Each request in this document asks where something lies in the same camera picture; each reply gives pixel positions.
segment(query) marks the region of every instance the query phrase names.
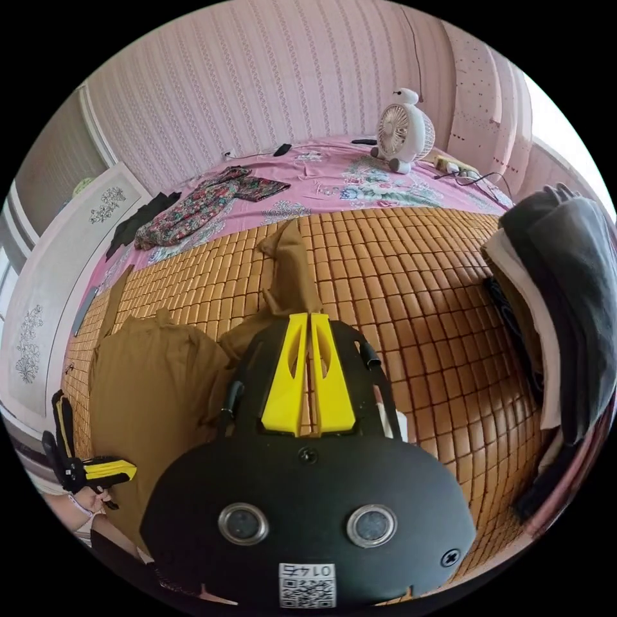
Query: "yellow plastic part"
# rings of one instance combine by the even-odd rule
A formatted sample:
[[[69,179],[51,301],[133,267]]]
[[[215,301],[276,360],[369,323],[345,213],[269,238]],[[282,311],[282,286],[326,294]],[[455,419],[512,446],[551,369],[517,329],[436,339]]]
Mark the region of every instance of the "yellow plastic part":
[[[310,316],[313,376],[319,434],[351,431],[355,423],[343,367],[327,315]]]
[[[289,316],[283,349],[262,414],[262,424],[267,431],[300,436],[308,323],[307,313]]]
[[[64,414],[62,413],[62,401],[65,399],[65,396],[61,396],[56,401],[56,412],[58,414],[58,420],[60,421],[60,433],[62,434],[62,441],[64,442],[64,451],[66,453],[71,452],[71,448],[69,447],[69,439],[66,436],[66,426],[64,425]]]
[[[126,474],[129,480],[133,479],[137,471],[135,465],[127,463],[123,460],[112,461],[110,463],[97,463],[94,465],[84,465],[86,480],[96,480],[99,478],[108,478],[116,474]]]

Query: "brown fabric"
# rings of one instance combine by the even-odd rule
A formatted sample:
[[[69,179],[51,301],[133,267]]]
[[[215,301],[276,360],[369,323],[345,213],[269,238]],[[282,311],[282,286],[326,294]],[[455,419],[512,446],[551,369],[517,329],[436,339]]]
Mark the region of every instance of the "brown fabric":
[[[257,248],[275,260],[273,282],[269,290],[264,290],[266,306],[220,337],[219,343],[232,362],[237,362],[253,336],[277,317],[302,312],[318,313],[322,308],[309,274],[307,250],[297,220],[288,221],[262,240]]]
[[[107,303],[107,310],[105,311],[105,317],[103,317],[103,323],[101,329],[98,331],[98,340],[96,346],[101,344],[101,341],[111,334],[116,322],[116,314],[118,313],[118,307],[120,306],[120,300],[122,299],[122,293],[129,279],[129,275],[133,271],[133,264],[127,267],[120,275],[120,278],[114,283],[113,287],[109,290],[109,301]]]
[[[521,329],[521,335],[523,336],[523,342],[527,355],[532,364],[532,368],[536,373],[544,373],[544,366],[542,364],[542,344],[540,342],[540,335],[535,331],[533,324],[532,313],[527,306],[524,298],[521,296],[516,286],[510,281],[507,275],[496,266],[488,256],[484,247],[480,249],[484,261],[486,261],[488,268],[499,283],[503,294],[506,296],[514,317]]]
[[[321,308],[295,221],[259,249],[276,260],[272,286],[264,292],[267,306],[230,330],[221,345],[194,326],[172,324],[162,308],[149,319],[129,317],[94,350],[89,374],[93,452],[124,458],[138,470],[131,482],[112,489],[120,509],[107,515],[146,553],[139,525],[154,485],[174,460],[213,438],[210,421],[220,411],[235,358],[274,319]],[[125,281],[112,289],[103,326],[114,322]]]

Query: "person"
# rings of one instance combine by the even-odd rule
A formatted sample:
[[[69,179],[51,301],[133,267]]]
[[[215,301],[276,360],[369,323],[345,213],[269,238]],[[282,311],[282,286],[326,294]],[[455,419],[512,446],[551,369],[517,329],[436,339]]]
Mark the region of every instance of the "person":
[[[100,512],[103,502],[110,497],[106,490],[98,494],[90,487],[84,487],[75,495],[43,493],[43,499],[60,522],[70,531],[76,532]]]
[[[59,521],[73,533],[92,520],[90,540],[95,556],[109,569],[141,591],[154,595],[179,609],[185,608],[189,613],[193,613],[190,605],[178,606],[179,595],[222,604],[236,604],[231,600],[208,593],[203,585],[199,591],[187,592],[164,579],[155,564],[146,563],[137,546],[122,534],[104,514],[104,503],[110,500],[106,490],[96,493],[90,487],[84,487],[74,495],[43,493],[42,496]]]

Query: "desk fan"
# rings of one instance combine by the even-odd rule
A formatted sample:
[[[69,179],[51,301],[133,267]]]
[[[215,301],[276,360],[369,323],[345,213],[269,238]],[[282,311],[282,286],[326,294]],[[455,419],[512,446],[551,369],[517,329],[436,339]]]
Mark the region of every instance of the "desk fan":
[[[371,155],[388,162],[390,169],[407,174],[415,161],[424,158],[435,143],[430,118],[416,107],[418,95],[407,88],[393,92],[377,126],[377,146]]]

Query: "yellow clamp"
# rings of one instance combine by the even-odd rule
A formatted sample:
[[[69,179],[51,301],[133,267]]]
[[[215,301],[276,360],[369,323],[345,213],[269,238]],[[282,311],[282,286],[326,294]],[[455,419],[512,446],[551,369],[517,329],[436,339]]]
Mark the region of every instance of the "yellow clamp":
[[[283,348],[262,415],[262,424],[268,431],[300,436],[308,325],[307,313],[289,317]],[[350,431],[355,423],[355,414],[327,315],[310,315],[310,340],[318,433]]]

